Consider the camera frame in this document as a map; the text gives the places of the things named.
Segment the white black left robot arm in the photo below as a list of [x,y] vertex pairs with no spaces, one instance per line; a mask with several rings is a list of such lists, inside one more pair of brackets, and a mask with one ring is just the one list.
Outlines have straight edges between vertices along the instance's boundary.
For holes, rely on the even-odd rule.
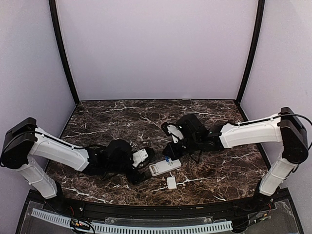
[[146,178],[141,172],[142,164],[154,155],[152,148],[133,151],[125,140],[113,140],[107,146],[76,146],[45,132],[34,118],[28,117],[5,134],[0,165],[19,172],[29,185],[49,199],[57,212],[63,213],[69,208],[68,200],[61,196],[60,185],[44,172],[34,156],[64,164],[89,176],[125,175],[136,185]]

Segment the white battery cover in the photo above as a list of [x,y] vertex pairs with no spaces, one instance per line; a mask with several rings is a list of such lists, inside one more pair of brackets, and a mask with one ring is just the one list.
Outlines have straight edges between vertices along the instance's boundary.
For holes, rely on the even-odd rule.
[[177,189],[176,178],[174,176],[167,178],[167,187],[169,190]]

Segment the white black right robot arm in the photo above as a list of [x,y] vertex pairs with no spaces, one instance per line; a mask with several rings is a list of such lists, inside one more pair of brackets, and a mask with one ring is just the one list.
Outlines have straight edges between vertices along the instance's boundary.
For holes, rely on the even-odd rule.
[[240,123],[226,122],[207,129],[194,115],[188,114],[176,123],[163,123],[161,128],[172,141],[166,145],[163,155],[176,160],[196,151],[222,151],[241,145],[264,142],[281,142],[283,151],[268,173],[261,179],[258,192],[249,200],[249,208],[260,211],[268,203],[279,185],[303,163],[312,147],[308,143],[307,130],[291,108],[283,107],[270,117]]

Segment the white remote control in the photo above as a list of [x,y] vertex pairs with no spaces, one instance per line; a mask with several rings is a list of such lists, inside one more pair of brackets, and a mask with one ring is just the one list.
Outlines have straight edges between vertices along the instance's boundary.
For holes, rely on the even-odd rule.
[[161,174],[170,172],[175,169],[179,169],[181,167],[181,162],[179,159],[172,161],[169,159],[168,161],[163,160],[152,164],[149,166],[149,170],[152,176],[159,176]]

